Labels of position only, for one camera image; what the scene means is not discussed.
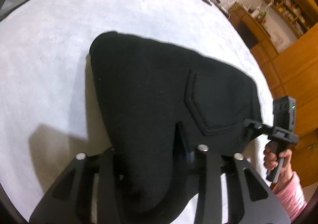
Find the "pink right sleeve forearm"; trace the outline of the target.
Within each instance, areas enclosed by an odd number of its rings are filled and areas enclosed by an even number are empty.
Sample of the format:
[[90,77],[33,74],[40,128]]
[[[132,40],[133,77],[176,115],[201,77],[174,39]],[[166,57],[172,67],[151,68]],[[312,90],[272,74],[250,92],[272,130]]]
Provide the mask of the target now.
[[279,188],[279,185],[276,184],[273,192],[282,204],[291,222],[302,213],[307,205],[300,184],[300,178],[295,171],[292,172],[292,177],[284,188]]

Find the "person's right hand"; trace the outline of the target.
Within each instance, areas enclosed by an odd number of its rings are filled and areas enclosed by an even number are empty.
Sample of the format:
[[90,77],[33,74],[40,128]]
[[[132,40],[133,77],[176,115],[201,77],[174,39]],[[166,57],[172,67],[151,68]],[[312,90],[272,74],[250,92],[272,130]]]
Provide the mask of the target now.
[[[278,166],[277,156],[272,151],[273,149],[273,142],[268,143],[265,146],[264,150],[264,166],[267,170],[272,171],[275,167]],[[292,151],[291,149],[287,149],[282,151],[279,154],[280,158],[284,159],[282,168],[280,170],[280,175],[278,177],[277,183],[273,185],[272,191],[274,193],[279,193],[283,190],[290,182],[291,178],[293,177],[293,170],[291,165],[291,158],[292,158]]]

